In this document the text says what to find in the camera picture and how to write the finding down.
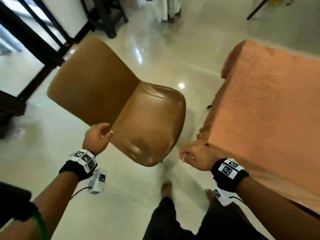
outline chair seat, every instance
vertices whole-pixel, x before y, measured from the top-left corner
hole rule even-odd
[[[180,92],[140,81],[112,126],[111,143],[138,164],[152,167],[176,144],[185,116]]]

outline white tile floor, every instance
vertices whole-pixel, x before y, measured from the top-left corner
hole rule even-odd
[[[308,56],[320,54],[315,36],[320,0],[266,6],[250,22],[246,16],[259,0],[182,0],[182,18],[175,24],[158,24],[150,4],[139,7],[136,0],[122,1],[130,21],[120,27],[118,36],[114,40],[102,32],[89,36],[105,41],[141,80],[184,94],[187,114],[178,146],[195,140],[208,113],[206,106],[223,83],[223,62],[238,42],[252,38]],[[8,137],[0,141],[0,181],[29,189],[34,196],[54,179],[67,156],[81,147],[88,129],[47,98],[55,72],[31,97],[26,115],[16,118]],[[19,83],[2,77],[2,86],[13,91],[19,88]],[[213,184],[212,176],[182,163],[177,147],[153,168],[135,164],[113,145],[99,155],[98,162],[107,170],[105,191],[77,195],[53,239],[142,239],[165,179],[173,182],[182,227],[197,232],[208,207],[203,190]],[[78,189],[86,185],[81,182]],[[273,239],[250,210],[241,207],[253,225]]]

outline hand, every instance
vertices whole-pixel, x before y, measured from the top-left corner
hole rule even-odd
[[[109,128],[108,123],[94,124],[87,130],[84,136],[82,149],[91,151],[95,156],[102,153],[106,149],[113,135],[113,131],[104,134],[103,131]]]
[[[205,146],[206,141],[197,140],[185,145],[180,152],[180,158],[201,171],[210,171],[218,158],[214,151]]]

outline cable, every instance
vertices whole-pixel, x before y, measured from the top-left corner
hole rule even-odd
[[[77,191],[77,192],[71,197],[71,199],[72,199],[73,197],[75,197],[75,196],[77,195],[77,193],[79,193],[80,191],[85,190],[85,189],[90,189],[90,188],[92,188],[92,187],[87,186],[87,187],[82,188],[81,190]]]
[[[43,218],[41,217],[41,213],[39,211],[35,212],[32,215],[32,218],[34,218],[36,220],[36,222],[38,223],[41,239],[42,240],[47,240],[48,239],[48,234],[47,234],[47,230],[46,230],[46,223],[43,220]]]
[[[230,198],[230,199],[231,199],[231,198],[235,198],[235,199],[238,199],[238,200],[240,200],[240,201],[241,201],[241,202],[242,202],[242,203],[244,204],[244,202],[243,202],[243,201],[242,201],[241,199],[237,198],[237,197],[234,197],[234,196],[230,196],[229,198]]]

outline wall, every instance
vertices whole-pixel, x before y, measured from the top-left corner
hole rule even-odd
[[[88,21],[80,0],[42,0],[70,37]]]

